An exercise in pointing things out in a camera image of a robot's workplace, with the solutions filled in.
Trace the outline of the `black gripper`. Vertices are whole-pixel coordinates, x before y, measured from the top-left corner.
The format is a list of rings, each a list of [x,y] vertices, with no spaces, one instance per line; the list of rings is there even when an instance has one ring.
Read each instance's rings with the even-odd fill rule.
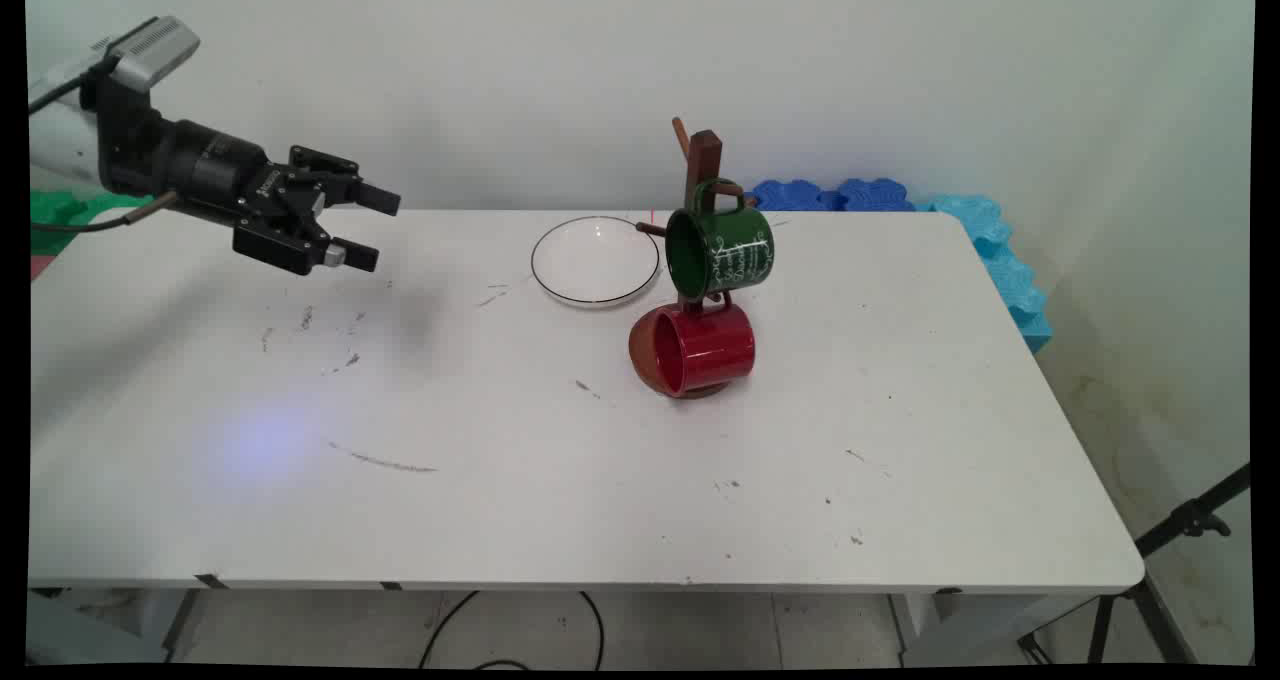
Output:
[[[234,225],[232,248],[269,266],[306,277],[315,266],[374,273],[380,251],[330,237],[314,213],[353,204],[388,216],[398,193],[369,184],[356,161],[294,143],[287,163],[239,137],[195,123],[168,120],[150,93],[92,69],[82,109],[96,120],[99,179],[106,191],[134,197],[173,192],[172,210]]]

